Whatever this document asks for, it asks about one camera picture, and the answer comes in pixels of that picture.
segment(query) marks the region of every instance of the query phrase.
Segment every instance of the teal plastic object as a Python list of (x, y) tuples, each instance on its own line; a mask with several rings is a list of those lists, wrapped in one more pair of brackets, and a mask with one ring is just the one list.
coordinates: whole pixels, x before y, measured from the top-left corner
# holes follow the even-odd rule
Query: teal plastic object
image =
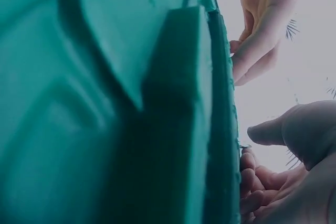
[(215, 0), (0, 0), (1, 224), (239, 223)]

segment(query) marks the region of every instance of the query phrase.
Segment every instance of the human hand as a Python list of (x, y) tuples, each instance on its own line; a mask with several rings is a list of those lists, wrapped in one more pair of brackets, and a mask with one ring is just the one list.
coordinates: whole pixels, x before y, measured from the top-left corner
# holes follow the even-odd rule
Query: human hand
[(336, 223), (336, 101), (295, 106), (248, 135), (258, 144), (286, 145), (303, 164), (273, 173), (244, 150), (242, 223)]
[(241, 0), (245, 29), (231, 41), (233, 77), (243, 85), (275, 66), (297, 0)]

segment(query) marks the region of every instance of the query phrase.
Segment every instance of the sky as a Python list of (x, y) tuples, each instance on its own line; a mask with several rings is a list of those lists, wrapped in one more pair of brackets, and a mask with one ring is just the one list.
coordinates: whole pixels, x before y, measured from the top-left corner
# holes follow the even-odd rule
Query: sky
[[(240, 0), (217, 0), (228, 30), (228, 39), (237, 40), (244, 29)], [(274, 170), (286, 170), (286, 148), (260, 146), (246, 134), (249, 126), (278, 117), (299, 103), (330, 100), (329, 86), (336, 87), (336, 60), (333, 55), (336, 8), (332, 0), (298, 0), (292, 19), (300, 33), (280, 51), (278, 66), (272, 72), (237, 87), (239, 139), (253, 145), (260, 162)]]

